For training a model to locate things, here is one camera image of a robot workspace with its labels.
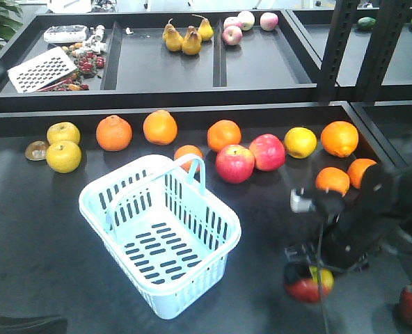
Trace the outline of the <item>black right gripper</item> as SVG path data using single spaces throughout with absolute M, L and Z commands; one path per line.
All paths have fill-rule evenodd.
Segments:
M 322 224 L 310 241 L 287 247 L 287 259 L 338 272 L 361 268 L 367 252 L 396 227 L 396 199 L 397 173 L 382 164 L 367 168 L 351 205 L 337 191 L 292 189 L 291 210 L 316 212 Z

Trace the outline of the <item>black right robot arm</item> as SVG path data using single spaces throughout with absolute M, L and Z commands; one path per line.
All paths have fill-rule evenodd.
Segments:
M 305 170 L 292 173 L 286 184 L 291 210 L 310 212 L 320 221 L 309 240 L 285 248 L 289 262 L 346 273 L 365 267 L 367 254 L 382 247 L 400 258 L 412 279 L 412 236 L 400 227 L 412 221 L 412 166 L 367 167 L 350 205 L 331 187 L 319 189 Z

